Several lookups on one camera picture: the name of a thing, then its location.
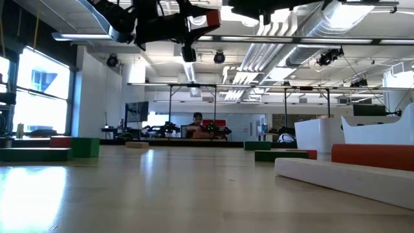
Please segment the man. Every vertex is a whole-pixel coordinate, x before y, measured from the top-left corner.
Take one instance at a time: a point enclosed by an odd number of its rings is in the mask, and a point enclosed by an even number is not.
[[[201,125],[202,122],[202,114],[201,113],[194,113],[193,115],[193,123],[189,124],[187,127],[187,139],[208,139],[211,135],[207,132],[203,132],[203,126]]]

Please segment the ceiling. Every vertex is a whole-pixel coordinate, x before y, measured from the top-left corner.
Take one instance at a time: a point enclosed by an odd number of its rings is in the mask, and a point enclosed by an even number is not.
[[[14,0],[23,8],[36,15],[37,1]],[[41,20],[54,27],[62,33],[103,33],[95,18],[82,7],[76,0],[41,0]],[[176,5],[165,2],[166,14],[174,13]],[[200,1],[201,6],[220,8],[221,0]],[[414,1],[399,0],[398,10],[401,12],[414,12]],[[377,7],[373,11],[391,10],[391,7]],[[310,12],[306,8],[299,8],[299,25]],[[346,36],[355,37],[414,37],[414,15],[370,13],[357,26],[351,29]],[[240,21],[223,21],[220,29],[211,34],[226,35],[254,35],[258,27],[246,27]],[[133,46],[118,44],[112,41],[94,42],[94,47],[116,47]],[[156,71],[157,76],[177,76],[184,72],[182,64],[174,57],[174,43],[154,42],[147,44],[145,54],[149,63],[148,69]],[[241,43],[198,43],[196,44],[198,62],[195,64],[195,71],[201,73],[222,74],[226,65],[239,65],[245,57],[250,45]],[[367,71],[370,85],[382,85],[382,72],[389,69],[389,66],[398,63],[405,58],[414,58],[414,47],[361,47],[345,46],[345,55],[356,72]],[[215,51],[222,50],[226,54],[226,63],[216,65],[213,62]],[[105,52],[97,52],[101,57],[108,56]],[[134,62],[139,54],[119,54],[123,62]],[[315,65],[315,59],[304,65],[305,69],[298,69],[288,79],[296,85],[340,85],[343,81],[351,81],[354,71],[344,59],[339,59],[329,67],[320,68]]]

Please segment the orange block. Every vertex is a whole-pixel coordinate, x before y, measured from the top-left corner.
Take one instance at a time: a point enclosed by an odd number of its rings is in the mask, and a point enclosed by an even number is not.
[[[296,149],[296,150],[287,150],[287,151],[306,151],[309,155],[309,159],[318,159],[318,151],[317,150],[301,150],[301,149]]]
[[[414,172],[414,146],[335,144],[332,162]]]
[[[50,138],[51,148],[72,148],[72,137],[51,137]]]

